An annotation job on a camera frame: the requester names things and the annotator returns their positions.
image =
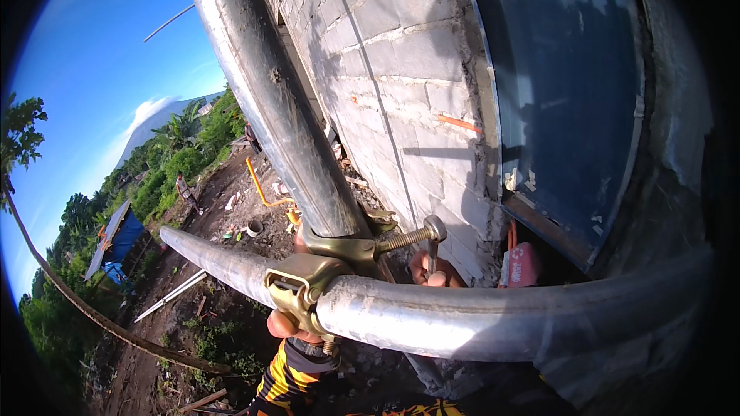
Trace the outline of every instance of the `galvanized steel tube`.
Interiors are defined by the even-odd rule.
[[[194,1],[244,115],[303,218],[319,236],[369,236],[265,0]]]
[[[274,308],[262,285],[277,262],[164,226],[162,239],[211,275]],[[424,287],[340,276],[321,296],[329,332],[385,349],[473,361],[535,361],[650,332],[697,305],[713,253],[704,247],[643,273],[570,286]]]

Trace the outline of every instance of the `blue sky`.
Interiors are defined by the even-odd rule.
[[[130,132],[170,99],[223,90],[226,79],[198,12],[143,38],[192,0],[49,0],[30,35],[11,89],[44,99],[43,158],[11,179],[18,212],[40,253],[59,234],[69,197],[91,196],[115,167]],[[10,214],[0,213],[3,261],[13,297],[37,263]]]

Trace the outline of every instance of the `soil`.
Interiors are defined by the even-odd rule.
[[[285,211],[290,203],[272,208],[262,204],[261,198],[245,165],[250,158],[268,201],[276,201],[272,183],[278,181],[264,154],[254,155],[251,150],[237,152],[224,162],[211,176],[201,178],[195,195],[203,215],[193,212],[179,202],[165,213],[164,220],[180,224],[180,229],[212,239],[218,244],[248,250],[270,258],[285,258],[293,251],[293,233],[286,228],[289,221]],[[345,174],[361,177],[351,166],[344,165]],[[378,209],[380,202],[367,188],[351,185],[356,198],[366,206]],[[239,192],[233,210],[226,210],[229,199]],[[257,219],[264,231],[250,237],[240,229]],[[389,254],[394,276],[410,280],[409,248]],[[220,351],[228,354],[245,351],[253,353],[258,362],[267,365],[274,356],[279,340],[266,328],[267,309],[255,304],[241,293],[208,277],[185,291],[175,300],[138,323],[133,319],[173,288],[185,282],[199,268],[189,263],[174,250],[167,249],[148,274],[140,289],[140,297],[118,316],[118,323],[133,334],[160,344],[163,336],[169,347],[195,356],[195,331],[183,322],[195,317],[198,306],[205,297],[201,312],[203,322],[216,327],[224,321],[235,321],[241,328],[220,344]],[[314,414],[332,414],[342,411],[350,401],[378,396],[385,393],[422,392],[424,386],[403,354],[392,350],[346,340],[340,347],[342,364],[337,373],[322,380]],[[224,409],[243,409],[254,398],[254,388],[261,375],[242,377],[207,375],[200,383],[189,369],[170,365],[164,369],[158,359],[106,336],[99,344],[94,365],[97,380],[90,387],[88,402],[91,414],[179,414],[177,408],[198,400],[222,388],[227,396],[221,399]]]

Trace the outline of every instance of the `man standing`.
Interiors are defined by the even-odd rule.
[[[190,204],[193,208],[195,208],[195,212],[199,214],[199,216],[203,215],[203,210],[198,207],[198,203],[195,202],[195,197],[192,195],[192,190],[190,190],[190,187],[187,186],[187,182],[185,182],[185,179],[183,179],[183,173],[181,171],[178,171],[178,178],[175,180],[175,189],[178,191],[178,195],[180,195],[180,198],[183,199],[183,201]]]
[[[246,121],[246,125],[244,126],[244,135],[246,136],[247,142],[252,144],[252,149],[254,150],[254,154],[262,153],[262,147],[260,146],[260,143],[257,141],[257,137],[254,136],[254,132],[252,131],[252,126],[249,125],[249,121]]]

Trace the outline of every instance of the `yellow pipe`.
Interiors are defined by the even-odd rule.
[[[267,200],[265,199],[265,194],[262,193],[262,187],[260,186],[260,182],[257,180],[257,176],[254,175],[254,168],[252,167],[252,161],[249,161],[249,158],[246,159],[246,167],[249,168],[249,173],[252,174],[252,180],[254,180],[254,184],[257,186],[257,192],[260,194],[260,198],[262,199],[262,204],[264,204],[268,208],[273,208],[274,206],[281,205],[282,203],[285,203],[285,202],[295,202],[295,200],[292,198],[283,198],[280,201],[275,201],[272,203],[267,202]]]

